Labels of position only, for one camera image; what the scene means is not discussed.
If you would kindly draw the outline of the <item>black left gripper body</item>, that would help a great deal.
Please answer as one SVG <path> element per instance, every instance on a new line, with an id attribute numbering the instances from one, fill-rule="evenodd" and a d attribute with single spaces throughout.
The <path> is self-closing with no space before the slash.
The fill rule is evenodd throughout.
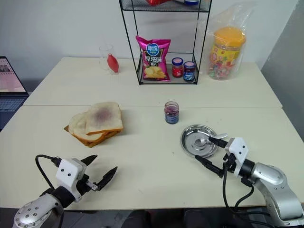
<path id="1" fill-rule="evenodd" d="M 82 168 L 80 173 L 77 176 L 77 183 L 76 183 L 76 189 L 80 193 L 81 196 L 83 196 L 85 193 L 92 190 L 90 187 L 92 185 L 90 181 L 90 177 L 86 174 L 86 168 Z"/>

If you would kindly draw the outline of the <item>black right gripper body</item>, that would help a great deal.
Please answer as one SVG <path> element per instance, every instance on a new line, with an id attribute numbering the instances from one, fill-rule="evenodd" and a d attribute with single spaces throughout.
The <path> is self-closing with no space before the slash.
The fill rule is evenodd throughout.
<path id="1" fill-rule="evenodd" d="M 223 178 L 224 174 L 227 173 L 228 171 L 233 173 L 235 168 L 236 168 L 236 157 L 234 154 L 225 154 L 223 158 L 223 167 L 222 170 L 219 173 L 219 177 Z"/>

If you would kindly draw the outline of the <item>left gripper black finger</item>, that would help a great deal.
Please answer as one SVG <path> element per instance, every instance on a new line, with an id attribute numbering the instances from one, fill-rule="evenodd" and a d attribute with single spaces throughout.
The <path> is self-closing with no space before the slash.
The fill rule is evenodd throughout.
<path id="1" fill-rule="evenodd" d="M 97 185 L 97 190 L 101 190 L 102 188 L 104 188 L 110 181 L 111 179 L 114 177 L 116 171 L 117 171 L 117 166 L 114 167 L 113 169 L 111 169 L 110 171 L 108 171 L 102 178 L 101 181 L 99 181 L 96 185 Z"/>
<path id="2" fill-rule="evenodd" d="M 90 155 L 90 156 L 88 156 L 88 157 L 82 159 L 82 160 L 80 161 L 80 164 L 81 164 L 82 166 L 86 166 L 86 167 L 87 167 L 87 166 L 89 166 L 97 157 L 98 157 L 98 155 Z"/>

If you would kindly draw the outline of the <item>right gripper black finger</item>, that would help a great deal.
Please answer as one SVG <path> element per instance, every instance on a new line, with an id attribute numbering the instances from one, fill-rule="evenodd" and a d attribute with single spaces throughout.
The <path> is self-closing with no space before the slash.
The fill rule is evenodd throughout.
<path id="1" fill-rule="evenodd" d="M 218 138 L 214 138 L 214 137 L 209 137 L 209 141 L 215 145 L 217 145 L 218 147 L 221 147 L 223 149 L 226 148 L 228 142 L 222 139 L 218 139 Z"/>
<path id="2" fill-rule="evenodd" d="M 213 173 L 215 173 L 219 177 L 223 177 L 224 170 L 215 166 L 215 165 L 213 165 L 213 163 L 210 160 L 208 160 L 204 157 L 201 157 L 199 155 L 195 155 L 195 159 L 198 160 L 208 170 L 212 171 Z"/>

